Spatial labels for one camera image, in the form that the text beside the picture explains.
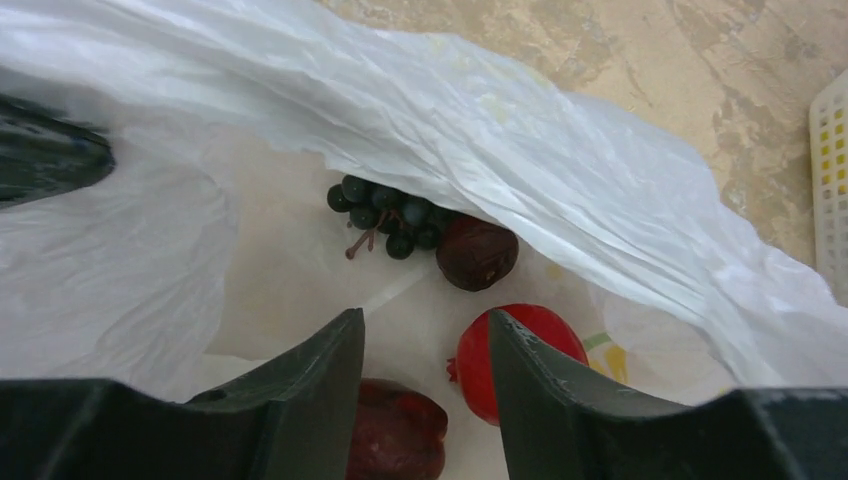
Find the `beige marble surface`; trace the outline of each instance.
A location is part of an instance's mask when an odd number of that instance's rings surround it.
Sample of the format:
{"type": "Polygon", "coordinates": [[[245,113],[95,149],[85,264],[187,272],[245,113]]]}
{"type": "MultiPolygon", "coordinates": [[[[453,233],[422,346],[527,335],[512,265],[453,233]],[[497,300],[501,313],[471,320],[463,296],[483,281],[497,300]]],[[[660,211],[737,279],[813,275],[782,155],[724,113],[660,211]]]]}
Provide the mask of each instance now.
{"type": "Polygon", "coordinates": [[[845,0],[318,0],[451,32],[683,137],[763,239],[814,261],[807,108],[848,68],[845,0]]]}

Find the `grape bunch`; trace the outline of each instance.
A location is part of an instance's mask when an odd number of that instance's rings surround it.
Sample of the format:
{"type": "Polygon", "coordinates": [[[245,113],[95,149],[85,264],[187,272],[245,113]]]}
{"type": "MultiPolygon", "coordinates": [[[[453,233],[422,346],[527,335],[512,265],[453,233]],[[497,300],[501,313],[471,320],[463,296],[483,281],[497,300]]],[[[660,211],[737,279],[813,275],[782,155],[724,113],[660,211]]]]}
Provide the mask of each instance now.
{"type": "Polygon", "coordinates": [[[388,235],[386,253],[396,260],[408,258],[416,248],[433,250],[448,224],[458,216],[427,199],[353,175],[330,187],[327,204],[333,211],[349,215],[348,228],[365,231],[345,251],[350,260],[366,242],[368,251],[374,250],[378,233],[388,235]]]}

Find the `grape stem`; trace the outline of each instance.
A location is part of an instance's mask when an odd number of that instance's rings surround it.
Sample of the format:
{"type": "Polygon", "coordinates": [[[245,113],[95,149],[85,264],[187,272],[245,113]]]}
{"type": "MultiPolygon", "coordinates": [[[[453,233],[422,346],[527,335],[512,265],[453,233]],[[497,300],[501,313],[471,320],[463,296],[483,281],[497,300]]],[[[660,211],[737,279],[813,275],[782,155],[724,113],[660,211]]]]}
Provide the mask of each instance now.
{"type": "Polygon", "coordinates": [[[361,247],[366,240],[368,241],[368,251],[374,251],[374,238],[377,236],[377,229],[383,225],[383,222],[386,221],[386,217],[388,215],[389,212],[383,212],[383,214],[380,215],[380,221],[377,222],[377,226],[363,232],[362,236],[359,237],[359,240],[357,240],[356,243],[353,244],[353,246],[345,250],[345,257],[348,260],[353,260],[353,257],[356,256],[356,251],[359,250],[359,247],[361,247]]]}

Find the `plum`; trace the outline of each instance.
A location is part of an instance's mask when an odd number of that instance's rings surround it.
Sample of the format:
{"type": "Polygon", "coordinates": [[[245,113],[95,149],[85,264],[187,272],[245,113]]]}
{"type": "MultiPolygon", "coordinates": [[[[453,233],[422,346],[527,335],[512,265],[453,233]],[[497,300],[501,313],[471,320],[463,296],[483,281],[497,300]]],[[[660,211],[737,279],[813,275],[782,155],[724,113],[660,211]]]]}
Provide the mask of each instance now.
{"type": "Polygon", "coordinates": [[[439,478],[447,428],[447,413],[425,395],[362,379],[345,480],[439,478]]]}
{"type": "Polygon", "coordinates": [[[436,262],[455,287],[477,292],[505,277],[518,260],[518,237],[474,217],[451,222],[436,250],[436,262]]]}

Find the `countertop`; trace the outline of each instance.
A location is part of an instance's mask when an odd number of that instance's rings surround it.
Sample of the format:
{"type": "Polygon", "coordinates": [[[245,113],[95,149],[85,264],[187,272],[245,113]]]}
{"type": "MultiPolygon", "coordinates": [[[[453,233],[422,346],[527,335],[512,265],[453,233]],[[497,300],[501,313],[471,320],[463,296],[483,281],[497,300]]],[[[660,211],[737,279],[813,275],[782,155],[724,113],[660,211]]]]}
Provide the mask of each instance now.
{"type": "Polygon", "coordinates": [[[694,145],[726,205],[813,265],[807,109],[848,68],[843,0],[318,0],[376,28],[450,32],[694,145]]]}

